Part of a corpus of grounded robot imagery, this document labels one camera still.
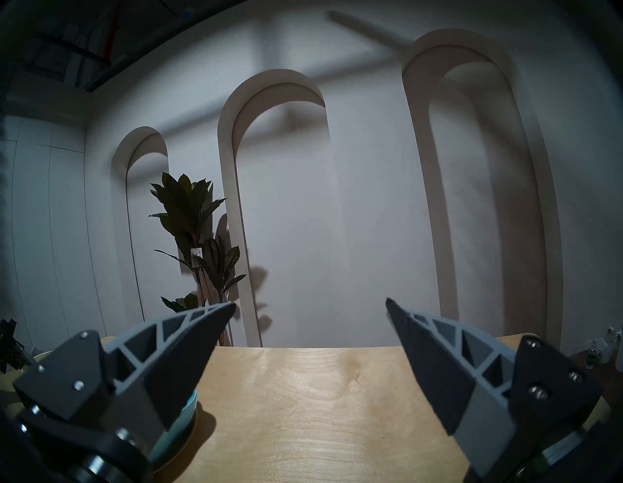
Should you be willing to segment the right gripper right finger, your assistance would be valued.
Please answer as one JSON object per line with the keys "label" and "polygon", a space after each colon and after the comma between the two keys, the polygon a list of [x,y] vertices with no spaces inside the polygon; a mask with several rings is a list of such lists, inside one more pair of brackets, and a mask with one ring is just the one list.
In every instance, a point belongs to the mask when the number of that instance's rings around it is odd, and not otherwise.
{"label": "right gripper right finger", "polygon": [[476,326],[386,312],[414,377],[469,463],[466,479],[544,479],[587,439],[603,389],[535,334],[516,349]]}

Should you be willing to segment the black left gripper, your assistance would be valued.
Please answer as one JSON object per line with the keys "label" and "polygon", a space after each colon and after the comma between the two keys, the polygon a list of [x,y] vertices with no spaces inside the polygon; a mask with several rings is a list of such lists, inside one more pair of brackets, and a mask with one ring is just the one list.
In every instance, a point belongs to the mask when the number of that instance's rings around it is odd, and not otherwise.
{"label": "black left gripper", "polygon": [[20,370],[24,366],[24,345],[14,338],[16,321],[1,320],[1,373],[6,373],[8,367]]}

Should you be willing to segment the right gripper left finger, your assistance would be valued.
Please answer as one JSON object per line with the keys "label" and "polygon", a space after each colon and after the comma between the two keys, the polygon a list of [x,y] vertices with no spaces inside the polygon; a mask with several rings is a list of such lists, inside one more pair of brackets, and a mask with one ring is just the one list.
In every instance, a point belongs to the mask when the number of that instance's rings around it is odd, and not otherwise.
{"label": "right gripper left finger", "polygon": [[24,409],[15,442],[41,454],[146,461],[195,390],[236,305],[227,302],[144,322],[101,344],[86,330],[52,350],[13,387]]}

